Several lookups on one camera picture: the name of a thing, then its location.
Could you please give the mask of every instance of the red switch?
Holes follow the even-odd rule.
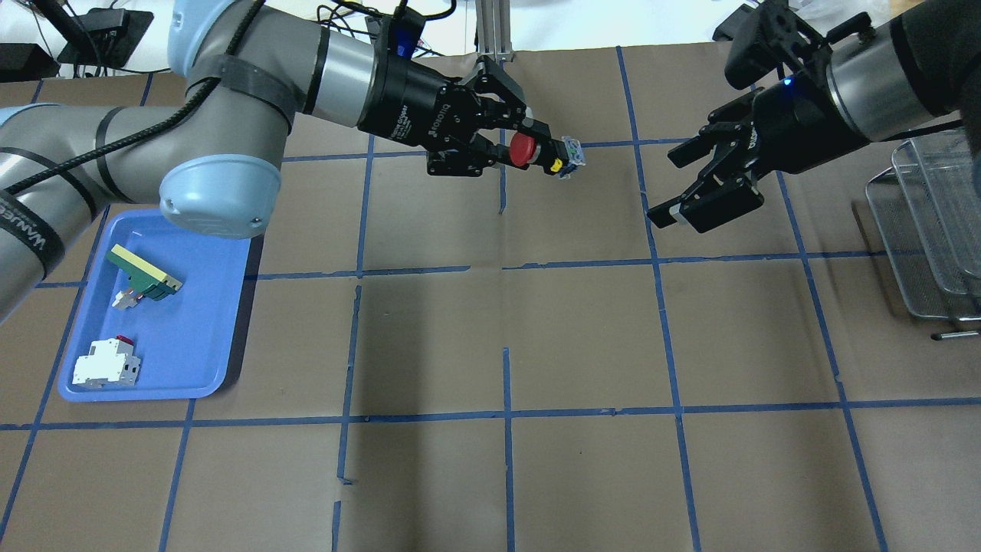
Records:
[[[510,149],[508,150],[511,162],[516,167],[524,167],[535,156],[537,146],[535,139],[528,135],[521,133],[514,135],[514,138],[511,139]]]

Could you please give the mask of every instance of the black device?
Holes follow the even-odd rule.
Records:
[[[548,125],[527,116],[521,87],[488,56],[464,78],[448,78],[414,62],[425,17],[411,8],[382,16],[375,41],[378,64],[358,129],[427,149],[433,176],[477,177],[496,163],[565,177],[585,164],[571,138],[555,139]],[[480,130],[516,131],[510,145]]]
[[[0,44],[0,83],[54,77],[59,67],[37,44]]]
[[[742,20],[738,30],[718,33],[733,36],[726,80],[747,88],[774,71],[779,80],[712,111],[668,153],[677,167],[712,158],[687,190],[647,212],[658,228],[707,232],[760,207],[756,182],[771,171],[800,173],[871,141],[963,124],[981,164],[981,2],[926,0],[879,28],[861,13],[824,36],[788,0],[747,9],[727,20]],[[963,121],[910,130],[955,109]]]
[[[29,6],[68,41],[58,61],[72,65],[125,67],[153,22],[151,12],[92,8],[75,18],[56,0],[32,0]]]
[[[756,182],[769,172],[797,173],[869,142],[838,114],[826,79],[831,45],[872,31],[868,14],[822,36],[787,0],[767,0],[751,13],[746,9],[737,11],[742,22],[726,62],[726,81],[747,88],[774,71],[782,80],[712,111],[696,137],[668,152],[678,168],[713,155],[690,188],[647,212],[658,228],[679,220],[700,233],[717,228],[763,205]]]

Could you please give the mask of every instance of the blue tray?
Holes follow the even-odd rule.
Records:
[[[106,260],[113,245],[159,266],[183,282],[161,301],[112,307],[129,287],[127,274]],[[157,209],[128,211],[103,234],[62,361],[58,391],[67,401],[196,399],[221,387],[232,357],[232,338],[249,258],[248,240],[203,236],[173,225]],[[135,342],[142,359],[136,384],[86,389],[72,384],[75,361],[91,342],[117,334]]]

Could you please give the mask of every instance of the black strap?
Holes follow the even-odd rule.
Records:
[[[23,157],[24,159],[29,159],[30,161],[33,161],[38,165],[44,165],[48,169],[53,169],[58,166],[58,163],[55,163],[54,161],[48,159],[43,155],[34,153],[33,151],[28,151],[26,149],[21,149],[19,147],[0,147],[0,153],[9,153],[11,155],[17,155],[19,157]],[[78,192],[78,195],[81,195],[82,200],[84,200],[85,204],[88,205],[88,214],[91,216],[91,220],[95,220],[95,216],[98,214],[98,210],[95,207],[95,198],[93,198],[92,194],[89,193],[88,188],[86,188],[81,183],[81,181],[75,177],[75,175],[73,175],[68,171],[65,171],[64,173],[58,176],[65,179],[65,181],[71,184],[72,188],[74,188],[75,191]]]
[[[906,38],[906,29],[903,27],[902,17],[895,18],[889,23],[889,32],[893,37],[893,49],[896,51],[897,59],[900,60],[900,67],[903,68],[909,86],[916,94],[916,99],[934,117],[950,113],[951,110],[947,109],[945,105],[941,87],[935,83],[930,83],[926,75],[923,75],[919,66],[916,65],[916,58],[913,56],[909,40]]]
[[[296,97],[272,73],[241,58],[222,54],[198,61],[187,78],[187,88],[214,77],[221,79],[220,86],[268,103],[283,115],[290,131],[293,130]]]
[[[125,107],[117,107],[106,113],[106,116],[102,118],[99,122],[99,128],[95,131],[95,148],[98,149],[106,144],[106,133],[109,132],[109,124],[112,123],[113,118],[120,112],[126,109]],[[119,199],[122,199],[126,203],[135,203],[132,199],[127,197],[119,186],[116,185],[116,181],[113,180],[113,176],[109,174],[109,163],[106,161],[106,156],[101,155],[95,160],[96,165],[99,167],[99,176],[102,177],[102,182],[106,184],[109,190],[112,191]]]
[[[324,65],[327,63],[327,48],[331,43],[331,32],[327,28],[320,29],[320,44],[317,45],[317,63],[313,66],[310,76],[310,87],[307,88],[307,99],[303,104],[303,113],[310,115],[317,107],[317,96],[320,95],[320,81],[324,77]]]
[[[65,258],[65,244],[37,213],[4,190],[0,190],[0,230],[17,238],[41,261],[44,277]]]

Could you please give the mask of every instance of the yellow and green connector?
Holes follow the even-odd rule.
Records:
[[[113,301],[113,306],[120,310],[135,306],[143,298],[160,301],[181,288],[180,280],[119,244],[106,253],[106,259],[129,275],[129,289],[117,293]]]

